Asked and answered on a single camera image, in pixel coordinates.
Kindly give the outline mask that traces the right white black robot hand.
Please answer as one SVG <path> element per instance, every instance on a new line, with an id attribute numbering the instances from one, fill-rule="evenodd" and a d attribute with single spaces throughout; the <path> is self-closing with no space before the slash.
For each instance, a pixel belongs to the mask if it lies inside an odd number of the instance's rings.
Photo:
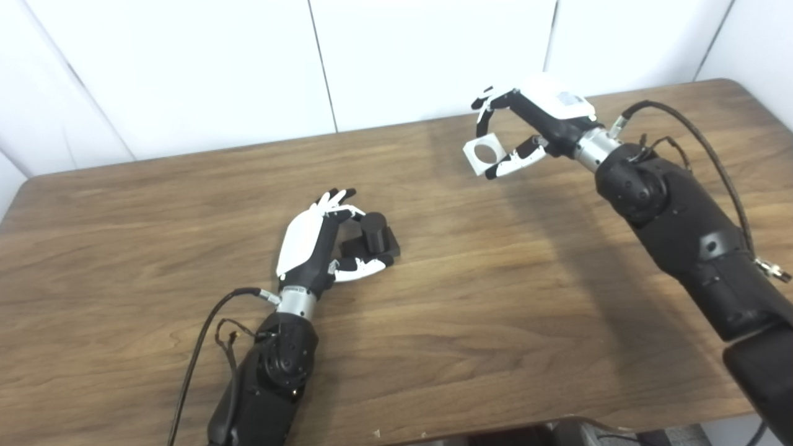
<path id="1" fill-rule="evenodd" d="M 487 180 L 495 180 L 538 163 L 546 155 L 572 156 L 583 136 L 598 128 L 595 108 L 564 84 L 541 72 L 532 74 L 518 87 L 486 88 L 471 104 L 478 110 L 476 137 L 488 135 L 488 124 L 496 110 L 508 109 L 537 131 L 493 166 L 484 169 Z"/>

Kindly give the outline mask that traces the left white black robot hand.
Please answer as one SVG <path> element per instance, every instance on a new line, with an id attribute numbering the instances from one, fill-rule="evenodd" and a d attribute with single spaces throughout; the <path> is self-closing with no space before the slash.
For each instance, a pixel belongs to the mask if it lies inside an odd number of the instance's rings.
<path id="1" fill-rule="evenodd" d="M 346 204 L 355 194 L 354 188 L 332 188 L 289 223 L 276 266 L 280 291 L 299 287 L 320 299 L 337 282 L 373 276 L 394 264 L 394 257 L 386 253 L 333 256 L 341 224 L 361 222 L 366 215 Z"/>

